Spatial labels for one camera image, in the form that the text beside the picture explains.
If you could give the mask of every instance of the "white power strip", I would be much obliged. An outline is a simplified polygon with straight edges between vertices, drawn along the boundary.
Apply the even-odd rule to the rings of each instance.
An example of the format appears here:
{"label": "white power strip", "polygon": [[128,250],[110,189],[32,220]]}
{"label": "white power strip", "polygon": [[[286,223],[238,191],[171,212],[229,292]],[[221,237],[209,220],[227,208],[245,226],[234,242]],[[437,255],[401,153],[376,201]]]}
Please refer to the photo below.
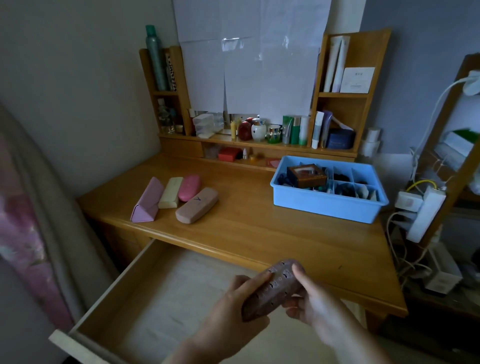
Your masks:
{"label": "white power strip", "polygon": [[408,240],[414,243],[420,242],[428,227],[432,223],[433,218],[444,203],[445,198],[445,191],[435,190],[431,186],[427,187],[427,190],[423,195],[423,204],[421,205],[411,228],[408,230]]}

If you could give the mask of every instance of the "forearm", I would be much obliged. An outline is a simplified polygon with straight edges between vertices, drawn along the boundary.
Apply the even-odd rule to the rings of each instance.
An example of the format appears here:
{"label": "forearm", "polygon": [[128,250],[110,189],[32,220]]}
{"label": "forearm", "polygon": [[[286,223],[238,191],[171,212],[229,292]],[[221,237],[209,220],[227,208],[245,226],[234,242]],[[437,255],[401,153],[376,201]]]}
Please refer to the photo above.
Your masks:
{"label": "forearm", "polygon": [[163,364],[218,364],[221,360],[202,351],[193,338],[184,340]]}
{"label": "forearm", "polygon": [[334,351],[340,364],[393,364],[373,335],[360,324],[346,330],[334,344]]}

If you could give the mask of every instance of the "open drawer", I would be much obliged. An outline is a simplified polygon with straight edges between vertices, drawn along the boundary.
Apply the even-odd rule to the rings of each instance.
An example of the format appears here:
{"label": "open drawer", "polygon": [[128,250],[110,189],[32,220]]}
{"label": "open drawer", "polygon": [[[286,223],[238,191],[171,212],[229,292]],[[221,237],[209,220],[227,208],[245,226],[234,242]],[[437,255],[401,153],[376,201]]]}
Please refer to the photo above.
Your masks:
{"label": "open drawer", "polygon": [[[152,240],[68,335],[50,341],[84,364],[160,363],[193,334],[236,274],[256,272]],[[364,322],[364,312],[348,303]],[[279,308],[226,363],[335,363],[310,327]]]}

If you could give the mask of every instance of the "blue storage box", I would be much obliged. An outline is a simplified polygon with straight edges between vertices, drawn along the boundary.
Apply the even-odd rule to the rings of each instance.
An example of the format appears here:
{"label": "blue storage box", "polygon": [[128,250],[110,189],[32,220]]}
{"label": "blue storage box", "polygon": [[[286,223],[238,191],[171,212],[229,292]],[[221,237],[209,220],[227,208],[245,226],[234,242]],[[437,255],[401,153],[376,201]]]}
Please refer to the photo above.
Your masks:
{"label": "blue storage box", "polygon": [[[287,173],[287,167],[299,166],[301,164],[315,164],[319,168],[326,168],[327,186],[333,193],[303,190],[278,184],[278,177],[282,173]],[[334,177],[335,174],[337,177],[339,174],[343,174],[350,181],[338,181]],[[356,197],[335,194],[335,192],[340,192],[341,188],[344,187],[342,185],[345,183],[355,189]],[[273,187],[274,205],[365,222],[367,224],[371,224],[375,220],[380,208],[388,204],[388,198],[382,184],[375,169],[370,164],[284,156],[276,169],[270,185]],[[364,187],[367,187],[368,197],[375,194],[377,201],[358,197],[362,189],[364,190]]]}

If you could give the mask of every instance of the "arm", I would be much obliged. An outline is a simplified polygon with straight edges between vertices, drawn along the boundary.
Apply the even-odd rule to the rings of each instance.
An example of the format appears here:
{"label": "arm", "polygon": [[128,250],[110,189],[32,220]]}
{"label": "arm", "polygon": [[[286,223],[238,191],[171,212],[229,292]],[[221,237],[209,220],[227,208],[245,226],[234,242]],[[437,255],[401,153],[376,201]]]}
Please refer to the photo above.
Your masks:
{"label": "arm", "polygon": [[236,276],[200,329],[183,341],[163,363],[217,364],[238,353],[270,323],[267,316],[250,322],[243,322],[241,318],[245,300],[270,276],[268,271],[252,279]]}
{"label": "arm", "polygon": [[283,304],[287,315],[310,325],[320,340],[333,348],[340,364],[392,364],[374,337],[338,298],[295,265],[293,274],[305,290],[302,297],[291,297]]}

